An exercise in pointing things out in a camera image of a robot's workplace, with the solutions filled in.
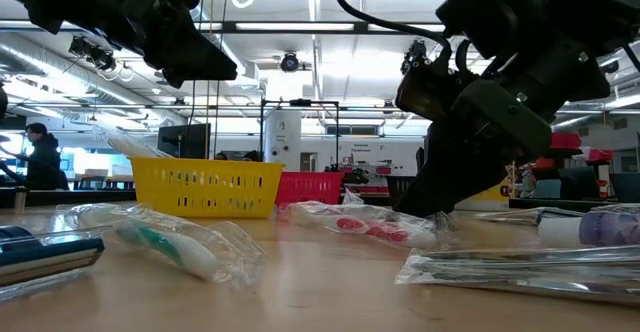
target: red basket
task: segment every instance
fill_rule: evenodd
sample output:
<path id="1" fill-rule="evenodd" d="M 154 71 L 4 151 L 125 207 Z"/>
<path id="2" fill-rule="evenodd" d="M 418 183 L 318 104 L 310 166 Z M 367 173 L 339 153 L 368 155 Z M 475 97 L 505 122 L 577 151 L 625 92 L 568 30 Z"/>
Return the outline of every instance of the red basket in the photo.
<path id="1" fill-rule="evenodd" d="M 340 172 L 282 172 L 276 206 L 307 201 L 338 204 L 343 177 Z"/>

